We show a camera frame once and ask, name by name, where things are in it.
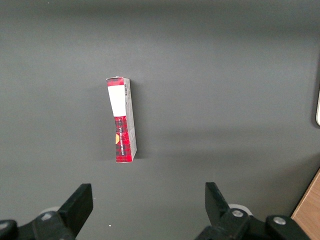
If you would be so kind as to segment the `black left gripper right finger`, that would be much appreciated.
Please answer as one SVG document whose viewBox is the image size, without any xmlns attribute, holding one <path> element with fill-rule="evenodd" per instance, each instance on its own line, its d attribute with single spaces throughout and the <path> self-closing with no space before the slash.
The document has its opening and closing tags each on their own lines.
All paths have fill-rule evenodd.
<svg viewBox="0 0 320 240">
<path fill-rule="evenodd" d="M 239 207 L 230 207 L 214 182 L 205 184 L 205 210 L 210 225 L 197 240 L 308 240 L 309 236 L 290 217 L 269 215 L 256 219 Z"/>
</svg>

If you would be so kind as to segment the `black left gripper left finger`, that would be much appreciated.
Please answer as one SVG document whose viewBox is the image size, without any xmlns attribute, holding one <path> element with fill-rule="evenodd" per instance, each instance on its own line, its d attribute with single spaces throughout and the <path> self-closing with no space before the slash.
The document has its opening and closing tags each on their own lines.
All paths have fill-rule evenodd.
<svg viewBox="0 0 320 240">
<path fill-rule="evenodd" d="M 2 240 L 75 240 L 93 210 L 92 185 L 81 184 L 58 208 L 39 214 L 18 226 L 13 219 L 0 221 Z"/>
</svg>

